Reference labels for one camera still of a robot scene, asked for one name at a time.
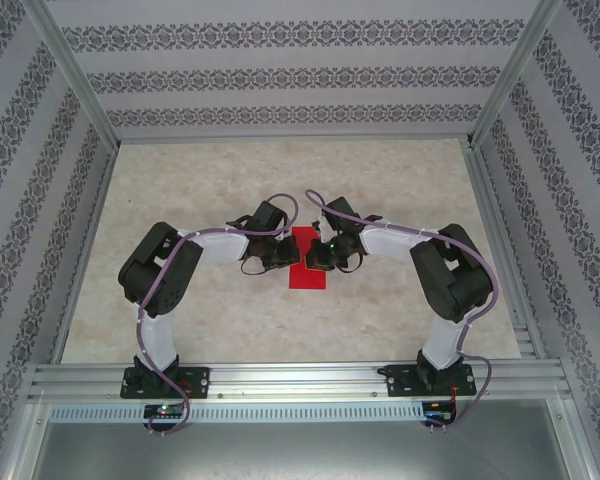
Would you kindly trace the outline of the red paper sheet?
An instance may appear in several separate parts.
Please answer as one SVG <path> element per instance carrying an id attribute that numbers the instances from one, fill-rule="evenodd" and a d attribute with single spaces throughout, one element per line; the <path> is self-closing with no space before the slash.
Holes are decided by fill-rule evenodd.
<path id="1" fill-rule="evenodd" d="M 321 270 L 309 269 L 306 266 L 306 254 L 311 242 L 319 236 L 311 226 L 294 226 L 292 234 L 300 252 L 300 261 L 289 269 L 289 288 L 293 290 L 325 290 L 327 287 L 326 273 Z"/>

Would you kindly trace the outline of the grey metal sheet panel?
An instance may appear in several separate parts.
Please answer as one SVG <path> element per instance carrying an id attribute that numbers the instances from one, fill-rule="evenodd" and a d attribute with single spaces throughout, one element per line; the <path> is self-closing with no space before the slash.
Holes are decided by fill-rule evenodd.
<path id="1" fill-rule="evenodd" d="M 54 424 L 34 480 L 567 480 L 555 442 L 410 424 Z"/>

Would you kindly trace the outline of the aluminium frame cross beam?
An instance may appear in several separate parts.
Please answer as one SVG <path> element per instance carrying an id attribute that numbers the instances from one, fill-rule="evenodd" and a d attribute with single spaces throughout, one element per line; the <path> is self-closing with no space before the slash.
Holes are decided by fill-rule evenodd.
<path id="1" fill-rule="evenodd" d="M 329 134 L 329 135 L 220 135 L 220 136 L 181 136 L 181 137 L 146 137 L 131 138 L 120 141 L 121 146 L 132 145 L 166 145 L 166 144 L 204 144 L 204 143 L 267 143 L 267 142 L 339 142 L 339 141 L 425 141 L 425 140 L 458 140 L 468 143 L 468 134 Z"/>

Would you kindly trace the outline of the aluminium mounting rail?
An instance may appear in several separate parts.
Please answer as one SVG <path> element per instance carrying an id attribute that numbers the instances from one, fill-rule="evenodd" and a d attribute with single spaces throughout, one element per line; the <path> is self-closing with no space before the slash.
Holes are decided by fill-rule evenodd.
<path id="1" fill-rule="evenodd" d="M 571 399 L 556 359 L 493 360 L 485 400 Z M 388 401 L 380 362 L 211 364 L 207 403 Z M 119 402 L 125 364 L 50 364 L 34 370 L 29 403 Z"/>

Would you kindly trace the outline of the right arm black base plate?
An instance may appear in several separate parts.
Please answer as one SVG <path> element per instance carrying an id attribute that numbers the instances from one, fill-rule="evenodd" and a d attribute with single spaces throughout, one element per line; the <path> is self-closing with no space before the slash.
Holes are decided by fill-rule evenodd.
<path id="1" fill-rule="evenodd" d="M 460 397 L 471 397 L 477 394 L 477 387 L 470 365 L 462 364 L 450 372 L 442 373 L 435 385 L 428 388 L 417 373 L 417 365 L 393 364 L 378 370 L 386 377 L 389 397 L 450 397 L 452 388 Z"/>

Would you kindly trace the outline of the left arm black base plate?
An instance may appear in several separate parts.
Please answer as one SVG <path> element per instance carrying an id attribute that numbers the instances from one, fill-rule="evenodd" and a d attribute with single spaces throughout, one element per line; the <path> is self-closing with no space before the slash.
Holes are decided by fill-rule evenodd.
<path id="1" fill-rule="evenodd" d="M 206 399 L 210 380 L 207 367 L 170 369 L 166 375 L 183 390 L 190 399 Z M 123 374 L 120 397 L 123 399 L 181 399 L 181 395 L 155 372 L 143 373 L 136 367 L 126 368 Z"/>

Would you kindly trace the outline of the right aluminium side rail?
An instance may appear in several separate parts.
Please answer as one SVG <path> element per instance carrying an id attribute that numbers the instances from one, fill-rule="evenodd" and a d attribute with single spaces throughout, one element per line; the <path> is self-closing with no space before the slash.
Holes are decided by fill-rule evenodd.
<path id="1" fill-rule="evenodd" d="M 517 337 L 521 355 L 524 358 L 547 359 L 548 354 L 516 263 L 514 249 L 484 159 L 467 140 L 460 141 L 460 148 L 500 281 L 501 296 L 505 300 L 514 331 L 524 333 L 524 336 Z"/>

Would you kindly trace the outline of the aluminium side rail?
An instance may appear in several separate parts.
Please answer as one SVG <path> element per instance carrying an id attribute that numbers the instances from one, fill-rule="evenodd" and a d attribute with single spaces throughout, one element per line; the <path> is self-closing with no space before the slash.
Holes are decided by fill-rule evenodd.
<path id="1" fill-rule="evenodd" d="M 120 147 L 121 143 L 118 143 L 113 148 L 102 171 L 100 182 L 98 184 L 97 195 L 94 197 L 92 209 L 88 218 L 88 229 L 85 231 L 81 250 L 79 255 L 76 257 L 76 264 L 71 277 L 69 290 L 67 291 L 63 308 L 61 310 L 60 321 L 51 342 L 51 348 L 47 358 L 47 362 L 49 364 L 59 364 L 63 357 L 72 319 L 86 275 L 89 258 L 96 239 L 107 193 L 111 184 L 113 171 L 119 156 Z"/>
<path id="2" fill-rule="evenodd" d="M 521 355 L 524 358 L 547 359 L 548 354 L 516 263 L 514 249 L 484 159 L 467 140 L 460 141 L 460 148 L 500 281 L 501 296 L 505 300 L 514 331 L 524 333 L 524 336 L 517 337 Z"/>

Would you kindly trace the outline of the left aluminium side rail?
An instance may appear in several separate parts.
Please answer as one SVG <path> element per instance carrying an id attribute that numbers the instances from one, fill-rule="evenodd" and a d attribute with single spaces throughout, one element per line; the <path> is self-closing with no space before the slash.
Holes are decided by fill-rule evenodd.
<path id="1" fill-rule="evenodd" d="M 69 290 L 67 291 L 63 308 L 61 310 L 60 321 L 51 342 L 51 348 L 47 358 L 47 362 L 49 364 L 59 364 L 63 357 L 72 319 L 86 275 L 89 258 L 96 239 L 107 193 L 111 184 L 113 171 L 119 156 L 120 147 L 121 143 L 118 143 L 113 148 L 102 171 L 100 182 L 98 184 L 97 195 L 94 197 L 92 209 L 88 218 L 88 229 L 85 231 L 81 250 L 79 255 L 76 257 L 76 264 L 71 277 Z"/>

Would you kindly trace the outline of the right aluminium frame post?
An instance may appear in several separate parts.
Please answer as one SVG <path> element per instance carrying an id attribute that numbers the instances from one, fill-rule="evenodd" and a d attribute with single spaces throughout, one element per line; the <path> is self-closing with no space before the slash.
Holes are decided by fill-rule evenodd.
<path id="1" fill-rule="evenodd" d="M 495 86 L 482 108 L 471 134 L 469 145 L 473 150 L 484 141 L 505 100 L 518 81 L 533 50 L 544 35 L 562 0 L 538 0 L 519 41 L 509 56 Z"/>

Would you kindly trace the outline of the aluminium frame post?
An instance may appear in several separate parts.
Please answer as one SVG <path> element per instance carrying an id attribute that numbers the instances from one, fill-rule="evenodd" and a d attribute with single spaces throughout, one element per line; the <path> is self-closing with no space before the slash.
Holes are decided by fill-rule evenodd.
<path id="1" fill-rule="evenodd" d="M 109 153 L 117 154 L 120 140 L 87 75 L 45 0 L 19 0 L 47 45 L 69 86 L 76 94 Z"/>
<path id="2" fill-rule="evenodd" d="M 482 108 L 471 134 L 469 145 L 473 150 L 484 141 L 505 100 L 518 81 L 533 50 L 544 35 L 562 0 L 538 0 L 519 41 L 509 56 L 495 86 Z"/>

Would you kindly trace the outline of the left aluminium frame post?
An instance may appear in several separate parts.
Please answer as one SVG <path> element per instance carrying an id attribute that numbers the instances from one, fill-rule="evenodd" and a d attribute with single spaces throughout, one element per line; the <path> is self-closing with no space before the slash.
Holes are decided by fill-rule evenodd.
<path id="1" fill-rule="evenodd" d="M 69 86 L 76 94 L 109 153 L 117 154 L 120 140 L 87 75 L 45 0 L 19 0 L 47 45 Z"/>

